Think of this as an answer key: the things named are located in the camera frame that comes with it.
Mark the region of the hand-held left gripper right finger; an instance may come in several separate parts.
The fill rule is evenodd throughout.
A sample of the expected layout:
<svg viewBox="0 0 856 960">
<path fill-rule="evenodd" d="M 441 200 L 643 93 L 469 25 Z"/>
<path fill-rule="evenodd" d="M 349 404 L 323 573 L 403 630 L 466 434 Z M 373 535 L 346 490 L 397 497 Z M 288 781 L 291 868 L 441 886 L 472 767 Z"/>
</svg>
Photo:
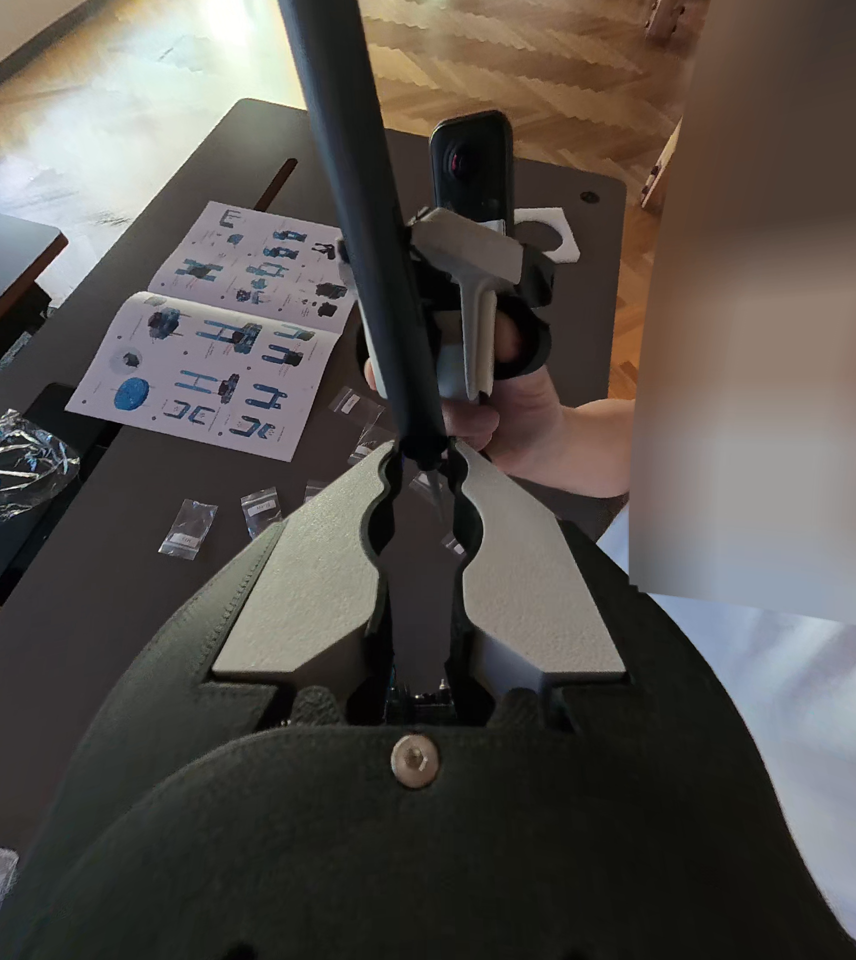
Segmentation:
<svg viewBox="0 0 856 960">
<path fill-rule="evenodd" d="M 545 699 L 627 669 L 562 522 L 461 440 L 449 446 L 461 553 L 446 674 L 458 719 L 485 724 L 512 690 Z"/>
</svg>

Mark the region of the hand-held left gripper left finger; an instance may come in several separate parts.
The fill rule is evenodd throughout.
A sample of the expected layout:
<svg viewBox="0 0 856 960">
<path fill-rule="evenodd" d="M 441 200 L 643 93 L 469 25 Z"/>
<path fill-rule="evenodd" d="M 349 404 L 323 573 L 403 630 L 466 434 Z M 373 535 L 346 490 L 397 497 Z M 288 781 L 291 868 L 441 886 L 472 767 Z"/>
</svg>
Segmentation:
<svg viewBox="0 0 856 960">
<path fill-rule="evenodd" d="M 218 679 L 322 687 L 355 724 L 386 714 L 394 664 L 388 576 L 402 455 L 380 444 L 284 523 L 214 660 Z"/>
</svg>

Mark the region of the black screwdriver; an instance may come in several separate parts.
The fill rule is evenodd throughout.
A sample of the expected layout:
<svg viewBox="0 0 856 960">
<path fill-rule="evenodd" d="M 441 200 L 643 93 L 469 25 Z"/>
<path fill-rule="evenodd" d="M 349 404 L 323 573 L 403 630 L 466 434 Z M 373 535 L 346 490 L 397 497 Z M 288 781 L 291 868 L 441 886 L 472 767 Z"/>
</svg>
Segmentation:
<svg viewBox="0 0 856 960">
<path fill-rule="evenodd" d="M 375 389 L 440 512 L 448 434 L 360 8 L 278 5 L 353 267 Z"/>
</svg>

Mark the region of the person's right forearm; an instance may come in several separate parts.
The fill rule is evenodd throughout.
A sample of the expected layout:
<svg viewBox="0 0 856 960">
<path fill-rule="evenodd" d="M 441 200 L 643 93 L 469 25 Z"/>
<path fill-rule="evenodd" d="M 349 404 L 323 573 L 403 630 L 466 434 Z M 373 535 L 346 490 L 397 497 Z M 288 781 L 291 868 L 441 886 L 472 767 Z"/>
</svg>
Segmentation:
<svg viewBox="0 0 856 960">
<path fill-rule="evenodd" d="M 630 489 L 636 402 L 607 398 L 560 407 L 538 465 L 541 485 L 590 498 L 617 498 Z"/>
</svg>

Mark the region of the person's right hand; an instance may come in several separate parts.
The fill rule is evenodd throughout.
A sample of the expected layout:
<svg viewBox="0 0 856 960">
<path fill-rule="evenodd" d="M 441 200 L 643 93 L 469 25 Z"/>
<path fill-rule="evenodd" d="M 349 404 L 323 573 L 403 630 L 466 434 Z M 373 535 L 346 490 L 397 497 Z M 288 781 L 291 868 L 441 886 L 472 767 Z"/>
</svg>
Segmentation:
<svg viewBox="0 0 856 960">
<path fill-rule="evenodd" d="M 484 452 L 503 473 L 578 492 L 578 419 L 545 366 L 495 381 L 486 402 L 444 399 L 441 406 L 448 435 Z"/>
</svg>

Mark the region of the white foam piece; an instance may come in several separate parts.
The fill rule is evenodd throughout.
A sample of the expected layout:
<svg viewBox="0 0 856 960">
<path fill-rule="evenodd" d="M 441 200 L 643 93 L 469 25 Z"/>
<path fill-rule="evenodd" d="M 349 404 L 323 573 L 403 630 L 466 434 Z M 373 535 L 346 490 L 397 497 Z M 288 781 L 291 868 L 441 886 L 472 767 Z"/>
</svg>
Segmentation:
<svg viewBox="0 0 856 960">
<path fill-rule="evenodd" d="M 577 263 L 581 251 L 574 232 L 562 207 L 517 208 L 514 210 L 514 224 L 539 224 L 552 230 L 558 237 L 558 244 L 544 251 L 544 256 L 556 265 Z"/>
</svg>

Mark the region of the open instruction booklet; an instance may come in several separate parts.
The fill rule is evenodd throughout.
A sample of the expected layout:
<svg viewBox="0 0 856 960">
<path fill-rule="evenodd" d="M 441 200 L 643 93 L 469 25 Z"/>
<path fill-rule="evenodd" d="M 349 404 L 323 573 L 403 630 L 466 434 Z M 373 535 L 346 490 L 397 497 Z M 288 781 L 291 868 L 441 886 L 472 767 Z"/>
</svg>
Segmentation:
<svg viewBox="0 0 856 960">
<path fill-rule="evenodd" d="M 357 298 L 334 225 L 211 200 L 65 410 L 292 462 Z"/>
</svg>

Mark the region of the person's white shirt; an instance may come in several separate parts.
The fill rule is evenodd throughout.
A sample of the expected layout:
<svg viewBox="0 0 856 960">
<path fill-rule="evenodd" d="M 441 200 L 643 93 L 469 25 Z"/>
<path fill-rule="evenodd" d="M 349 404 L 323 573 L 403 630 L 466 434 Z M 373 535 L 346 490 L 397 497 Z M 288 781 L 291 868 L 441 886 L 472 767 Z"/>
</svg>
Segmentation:
<svg viewBox="0 0 856 960">
<path fill-rule="evenodd" d="M 856 627 L 653 595 L 721 681 L 794 843 L 856 940 Z"/>
</svg>

